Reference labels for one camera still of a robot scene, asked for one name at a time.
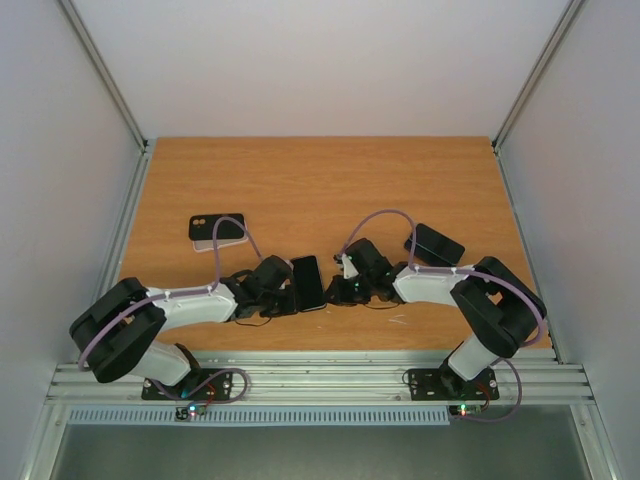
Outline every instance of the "black smartphone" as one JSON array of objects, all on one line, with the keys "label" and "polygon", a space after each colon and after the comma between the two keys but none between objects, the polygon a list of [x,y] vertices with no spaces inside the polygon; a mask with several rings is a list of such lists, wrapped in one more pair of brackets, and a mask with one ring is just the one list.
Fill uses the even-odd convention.
[{"label": "black smartphone", "polygon": [[[409,235],[404,242],[404,248],[411,250],[412,236]],[[416,251],[415,256],[427,265],[433,267],[453,267],[457,265],[462,255],[464,247],[458,242],[450,239],[424,223],[416,225]]]},{"label": "black smartphone", "polygon": [[[216,213],[210,215],[194,215],[189,219],[189,238],[194,242],[213,240],[213,226],[220,217],[231,217],[244,225],[244,215],[241,213]],[[218,240],[241,240],[244,230],[232,222],[221,222],[218,226]]]},{"label": "black smartphone", "polygon": [[322,277],[318,268],[318,259],[313,255],[294,258],[293,281],[295,282],[296,301],[299,312],[319,310],[327,306],[324,297]]}]

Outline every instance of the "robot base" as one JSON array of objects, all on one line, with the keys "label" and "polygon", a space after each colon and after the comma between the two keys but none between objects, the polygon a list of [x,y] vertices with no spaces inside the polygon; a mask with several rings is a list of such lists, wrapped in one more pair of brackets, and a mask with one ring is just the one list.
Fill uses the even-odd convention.
[{"label": "robot base", "polygon": [[[221,369],[219,368],[203,368],[199,372],[199,378],[196,382],[196,385],[204,382],[208,377],[213,375],[216,372],[219,372]],[[220,400],[229,400],[231,388],[233,387],[233,374],[226,373],[223,375],[219,375],[209,384],[215,389],[215,395],[213,396],[213,401]],[[142,388],[142,400],[166,400],[169,402],[173,402],[170,398],[167,398],[162,392],[160,392],[153,382],[147,382],[145,380],[144,385],[149,385],[149,387],[143,386]],[[180,392],[172,391],[171,387],[165,387],[166,390],[174,393],[175,395],[180,395]],[[202,387],[196,393],[194,393],[191,397],[185,398],[185,400],[194,401],[207,401],[211,400],[211,390],[206,386]]]},{"label": "robot base", "polygon": [[485,368],[473,381],[465,382],[459,395],[452,394],[445,388],[440,380],[441,371],[438,368],[412,368],[403,375],[403,381],[409,386],[411,400],[435,401],[435,400],[486,400],[485,392],[478,388],[478,384],[484,387],[491,400],[498,400],[498,384],[492,369]]}]

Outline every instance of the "white wall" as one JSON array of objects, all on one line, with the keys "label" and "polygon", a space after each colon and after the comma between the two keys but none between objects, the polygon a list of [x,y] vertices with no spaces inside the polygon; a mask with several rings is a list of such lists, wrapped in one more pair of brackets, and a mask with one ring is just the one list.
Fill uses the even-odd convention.
[{"label": "white wall", "polygon": [[76,0],[149,137],[494,136],[567,0]]},{"label": "white wall", "polygon": [[17,478],[137,158],[53,0],[0,14],[0,478]]},{"label": "white wall", "polygon": [[550,318],[640,478],[640,3],[590,0],[504,163]]}]

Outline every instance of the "ventilation grille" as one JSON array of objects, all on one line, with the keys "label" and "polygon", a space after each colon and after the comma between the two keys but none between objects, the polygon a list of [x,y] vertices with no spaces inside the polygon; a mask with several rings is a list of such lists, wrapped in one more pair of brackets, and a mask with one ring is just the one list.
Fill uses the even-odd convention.
[{"label": "ventilation grille", "polygon": [[446,407],[218,407],[188,421],[175,407],[76,406],[74,425],[201,425],[258,427],[285,425],[448,425]]}]

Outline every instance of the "wooden tabletop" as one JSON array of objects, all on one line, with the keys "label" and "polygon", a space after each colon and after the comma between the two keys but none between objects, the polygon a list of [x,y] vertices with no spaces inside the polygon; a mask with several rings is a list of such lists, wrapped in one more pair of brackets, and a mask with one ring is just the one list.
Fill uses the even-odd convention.
[{"label": "wooden tabletop", "polygon": [[[326,288],[340,273],[333,255],[363,217],[383,208],[464,245],[461,265],[492,255],[531,286],[489,140],[468,137],[159,139],[121,277],[162,288],[212,281],[213,254],[193,250],[189,218],[241,212],[264,255],[316,255]],[[407,258],[409,232],[404,218],[383,215],[356,238],[396,263]],[[221,257],[223,275],[258,264],[248,243]],[[450,349],[469,333],[456,308],[423,303],[379,311],[328,305],[260,328],[200,324],[159,339],[192,350]]]}]

